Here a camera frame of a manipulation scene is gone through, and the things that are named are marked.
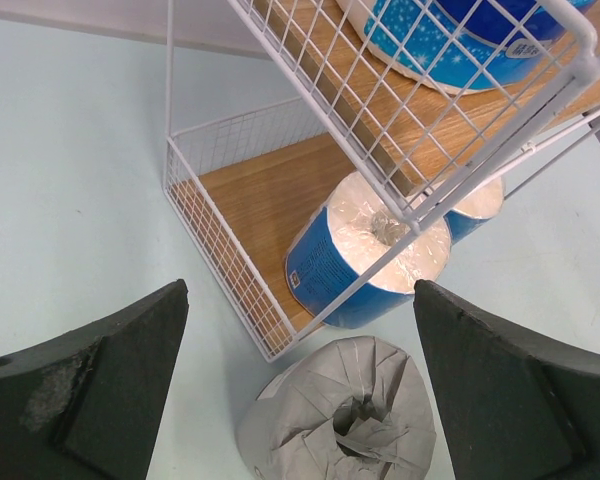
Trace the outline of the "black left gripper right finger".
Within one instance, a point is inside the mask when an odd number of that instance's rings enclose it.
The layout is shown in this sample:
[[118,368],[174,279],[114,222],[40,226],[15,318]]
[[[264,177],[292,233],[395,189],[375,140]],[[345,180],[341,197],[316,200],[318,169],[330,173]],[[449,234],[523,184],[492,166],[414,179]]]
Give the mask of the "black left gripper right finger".
[[458,479],[600,479],[600,354],[419,280],[418,333]]

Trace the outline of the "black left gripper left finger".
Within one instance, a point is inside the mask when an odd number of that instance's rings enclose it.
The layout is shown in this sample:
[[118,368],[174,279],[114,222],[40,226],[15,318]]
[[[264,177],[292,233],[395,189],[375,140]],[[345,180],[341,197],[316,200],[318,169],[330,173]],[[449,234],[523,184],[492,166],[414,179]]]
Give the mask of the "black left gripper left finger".
[[184,280],[0,357],[0,479],[144,479],[188,317]]

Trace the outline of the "grey paper roll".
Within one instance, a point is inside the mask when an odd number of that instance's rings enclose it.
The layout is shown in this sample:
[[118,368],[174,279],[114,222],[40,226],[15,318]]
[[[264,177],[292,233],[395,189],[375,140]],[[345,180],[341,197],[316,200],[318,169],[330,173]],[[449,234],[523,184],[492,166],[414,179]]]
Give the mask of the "grey paper roll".
[[358,336],[334,340],[274,377],[236,440],[256,479],[423,479],[436,430],[413,358]]

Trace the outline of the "blue starry paper roll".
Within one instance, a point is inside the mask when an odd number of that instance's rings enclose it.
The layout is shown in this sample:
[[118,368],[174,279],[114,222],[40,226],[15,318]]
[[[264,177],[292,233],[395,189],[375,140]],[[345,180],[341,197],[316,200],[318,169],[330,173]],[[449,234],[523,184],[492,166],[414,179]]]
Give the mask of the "blue starry paper roll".
[[505,183],[497,177],[476,188],[445,215],[451,242],[456,244],[484,223],[497,216],[504,203]]

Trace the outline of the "light blue paper roll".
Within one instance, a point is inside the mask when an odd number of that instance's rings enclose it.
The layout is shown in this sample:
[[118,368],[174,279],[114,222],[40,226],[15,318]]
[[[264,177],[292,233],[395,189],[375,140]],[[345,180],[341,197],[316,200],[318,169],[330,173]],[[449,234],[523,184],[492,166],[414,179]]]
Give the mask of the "light blue paper roll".
[[[293,297],[316,316],[409,232],[359,172],[342,179],[296,236],[285,259]],[[419,279],[434,280],[446,266],[452,237],[437,220],[324,322],[360,328],[411,300]]]

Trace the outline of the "blue Tempo paper roll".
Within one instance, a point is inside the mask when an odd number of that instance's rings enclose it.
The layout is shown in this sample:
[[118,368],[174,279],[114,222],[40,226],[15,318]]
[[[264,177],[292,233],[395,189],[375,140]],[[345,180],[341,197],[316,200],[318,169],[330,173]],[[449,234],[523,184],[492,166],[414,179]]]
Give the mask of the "blue Tempo paper roll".
[[536,1],[341,1],[338,6],[376,58],[450,95],[526,83],[565,33]]

